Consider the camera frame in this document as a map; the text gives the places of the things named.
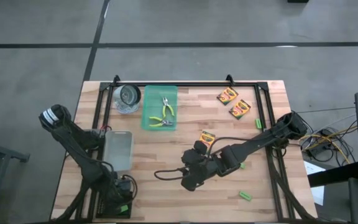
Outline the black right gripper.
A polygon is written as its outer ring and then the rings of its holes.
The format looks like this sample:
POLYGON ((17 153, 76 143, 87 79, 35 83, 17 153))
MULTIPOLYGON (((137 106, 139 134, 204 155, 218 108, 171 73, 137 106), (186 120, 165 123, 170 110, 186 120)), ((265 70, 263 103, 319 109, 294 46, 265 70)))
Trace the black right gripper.
POLYGON ((191 192, 215 175, 219 177, 225 176, 226 168, 223 160, 218 157, 221 150, 209 156, 207 155, 207 150, 207 145, 197 140, 193 148, 186 150, 181 157, 181 161, 185 165, 181 185, 191 192))

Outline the yellow green crayon box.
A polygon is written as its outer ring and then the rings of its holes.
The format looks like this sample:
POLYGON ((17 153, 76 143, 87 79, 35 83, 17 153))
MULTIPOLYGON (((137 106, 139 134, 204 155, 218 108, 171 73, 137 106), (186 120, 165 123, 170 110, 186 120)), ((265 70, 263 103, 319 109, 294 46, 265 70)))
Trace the yellow green crayon box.
POLYGON ((238 96, 238 92, 232 87, 227 87, 216 98, 223 104, 227 105, 238 96))
POLYGON ((216 136, 214 134, 211 134, 207 131, 201 132, 200 141, 207 147, 210 147, 215 139, 216 139, 216 136))
POLYGON ((235 117, 237 120, 240 120, 249 110, 251 105, 249 105, 244 100, 239 100, 234 106, 229 110, 229 113, 235 117))

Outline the yellow-green handled pliers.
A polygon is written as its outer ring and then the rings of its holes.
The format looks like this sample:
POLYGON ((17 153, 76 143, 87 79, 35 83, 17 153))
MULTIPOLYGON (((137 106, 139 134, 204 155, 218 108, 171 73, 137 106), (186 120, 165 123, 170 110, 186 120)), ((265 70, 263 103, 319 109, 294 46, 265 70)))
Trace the yellow-green handled pliers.
POLYGON ((154 120, 154 121, 158 121, 158 123, 155 124, 149 124, 150 127, 152 128, 159 128, 159 127, 163 127, 163 126, 173 126, 173 123, 167 119, 163 119, 163 118, 158 118, 155 116, 150 116, 149 117, 150 120, 154 120))
POLYGON ((167 116, 167 114, 166 114, 166 109, 167 108, 170 110, 171 115, 174 116, 175 112, 174 112, 172 106, 169 104, 168 98, 163 96, 162 101, 163 101, 163 108, 162 108, 163 118, 165 118, 167 116))

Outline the black mesh tray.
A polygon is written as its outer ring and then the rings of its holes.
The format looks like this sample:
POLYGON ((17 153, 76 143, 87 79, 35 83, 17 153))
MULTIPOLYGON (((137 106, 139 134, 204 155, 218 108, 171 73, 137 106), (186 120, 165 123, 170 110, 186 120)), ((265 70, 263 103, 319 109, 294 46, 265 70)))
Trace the black mesh tray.
POLYGON ((96 218, 129 219, 132 212, 132 203, 128 204, 128 210, 121 213, 121 207, 117 206, 119 193, 117 188, 110 188, 99 196, 96 218))

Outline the white translucent plastic bin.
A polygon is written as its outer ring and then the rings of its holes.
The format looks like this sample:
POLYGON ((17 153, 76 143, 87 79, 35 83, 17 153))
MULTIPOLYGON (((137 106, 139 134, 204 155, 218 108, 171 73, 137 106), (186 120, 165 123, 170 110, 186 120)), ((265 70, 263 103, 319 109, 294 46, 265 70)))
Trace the white translucent plastic bin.
POLYGON ((130 131, 108 131, 105 134, 103 161, 117 172, 132 169, 134 138, 130 131))

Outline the teal translucent plastic bin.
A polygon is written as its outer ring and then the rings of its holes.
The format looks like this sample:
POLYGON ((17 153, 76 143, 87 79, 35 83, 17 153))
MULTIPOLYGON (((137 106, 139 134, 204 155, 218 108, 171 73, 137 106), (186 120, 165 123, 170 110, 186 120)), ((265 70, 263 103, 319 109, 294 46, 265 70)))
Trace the teal translucent plastic bin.
POLYGON ((144 102, 142 107, 142 122, 141 126, 144 130, 148 131, 174 131, 177 127, 177 100, 178 100, 178 88, 174 85, 147 85, 144 88, 144 102), (172 116, 170 110, 166 109, 167 119, 173 123, 173 126, 163 126, 159 128, 152 128, 149 124, 158 123, 158 121, 150 120, 150 116, 163 118, 162 97, 168 98, 169 104, 172 106, 175 115, 172 116))

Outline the white paper sheet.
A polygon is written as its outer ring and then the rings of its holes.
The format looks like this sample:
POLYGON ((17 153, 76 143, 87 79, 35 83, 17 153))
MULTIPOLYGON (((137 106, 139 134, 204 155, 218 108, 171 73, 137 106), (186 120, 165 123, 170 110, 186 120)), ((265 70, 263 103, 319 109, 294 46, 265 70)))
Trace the white paper sheet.
MULTIPOLYGON (((316 166, 310 162, 304 161, 306 173, 308 175, 315 174, 317 172, 325 171, 324 168, 316 166)), ((323 206, 324 204, 324 186, 312 187, 311 188, 314 203, 323 206)))

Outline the black floor beam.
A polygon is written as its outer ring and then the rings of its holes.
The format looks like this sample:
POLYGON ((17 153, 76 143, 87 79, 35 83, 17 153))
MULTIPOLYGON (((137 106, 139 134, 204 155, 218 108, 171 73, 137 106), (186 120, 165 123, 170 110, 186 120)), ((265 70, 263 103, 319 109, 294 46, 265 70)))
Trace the black floor beam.
POLYGON ((316 172, 314 174, 308 174, 310 187, 347 182, 350 178, 358 179, 358 162, 316 172))

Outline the black aluminium table frame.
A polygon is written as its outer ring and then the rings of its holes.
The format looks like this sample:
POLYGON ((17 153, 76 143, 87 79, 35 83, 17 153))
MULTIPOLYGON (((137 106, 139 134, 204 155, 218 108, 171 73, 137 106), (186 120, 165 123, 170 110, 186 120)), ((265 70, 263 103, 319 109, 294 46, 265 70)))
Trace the black aluminium table frame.
POLYGON ((78 106, 72 111, 77 125, 88 129, 108 125, 133 134, 130 175, 139 191, 132 205, 132 223, 274 222, 276 211, 286 212, 284 198, 274 200, 265 150, 251 154, 246 168, 225 177, 213 177, 193 192, 178 180, 183 153, 193 147, 202 131, 217 135, 215 149, 259 134, 255 119, 270 126, 290 111, 282 81, 237 81, 239 99, 251 105, 243 118, 229 114, 216 97, 227 81, 178 81, 177 127, 174 131, 142 129, 142 113, 120 114, 100 91, 102 81, 85 82, 78 106), (249 202, 239 191, 252 196, 249 202))

